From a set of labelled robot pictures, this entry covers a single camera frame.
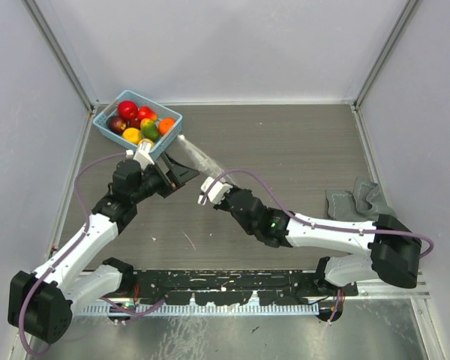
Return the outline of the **green orange mango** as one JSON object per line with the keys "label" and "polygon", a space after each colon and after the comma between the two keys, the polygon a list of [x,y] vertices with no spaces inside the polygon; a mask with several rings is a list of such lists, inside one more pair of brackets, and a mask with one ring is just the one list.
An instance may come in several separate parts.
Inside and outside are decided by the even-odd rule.
{"label": "green orange mango", "polygon": [[159,132],[157,125],[153,120],[149,118],[144,118],[140,122],[140,130],[145,138],[151,140],[154,143],[157,142],[161,137],[161,133]]}

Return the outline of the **orange tangerine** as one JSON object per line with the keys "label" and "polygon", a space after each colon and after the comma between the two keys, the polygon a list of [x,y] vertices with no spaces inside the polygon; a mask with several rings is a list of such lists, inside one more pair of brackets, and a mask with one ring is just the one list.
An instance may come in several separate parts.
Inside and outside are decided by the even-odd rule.
{"label": "orange tangerine", "polygon": [[163,118],[157,126],[160,135],[164,136],[174,126],[175,123],[176,120],[173,118]]}

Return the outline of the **clear zip top bag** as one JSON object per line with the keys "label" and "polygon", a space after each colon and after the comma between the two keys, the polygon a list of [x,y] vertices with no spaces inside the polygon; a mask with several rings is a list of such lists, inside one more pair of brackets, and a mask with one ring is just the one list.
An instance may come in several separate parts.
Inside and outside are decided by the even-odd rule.
{"label": "clear zip top bag", "polygon": [[201,148],[198,148],[185,135],[177,136],[177,141],[184,149],[187,156],[193,162],[193,165],[201,172],[213,179],[222,175],[225,169],[219,165],[211,156],[207,155]]}

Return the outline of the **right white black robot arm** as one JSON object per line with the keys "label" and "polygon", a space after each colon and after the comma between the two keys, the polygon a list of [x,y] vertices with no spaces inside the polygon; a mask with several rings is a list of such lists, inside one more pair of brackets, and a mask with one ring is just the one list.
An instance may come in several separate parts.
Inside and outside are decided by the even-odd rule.
{"label": "right white black robot arm", "polygon": [[228,184],[207,197],[266,246],[343,252],[318,262],[313,284],[324,296],[356,281],[380,279],[404,289],[417,285],[422,242],[391,215],[362,222],[317,219],[267,207],[250,190]]}

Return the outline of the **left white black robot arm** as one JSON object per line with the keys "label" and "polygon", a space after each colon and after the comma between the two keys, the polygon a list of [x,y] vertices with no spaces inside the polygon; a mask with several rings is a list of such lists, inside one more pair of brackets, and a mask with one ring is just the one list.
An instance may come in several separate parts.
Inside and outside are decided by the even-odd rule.
{"label": "left white black robot arm", "polygon": [[143,150],[129,151],[72,239],[34,271],[19,271],[12,278],[7,321],[18,328],[22,342],[31,335],[54,344],[83,308],[110,293],[126,297],[134,291],[134,268],[121,260],[110,258],[91,274],[81,273],[137,216],[140,202],[155,194],[166,198],[200,174],[168,154],[162,158],[166,172]]}

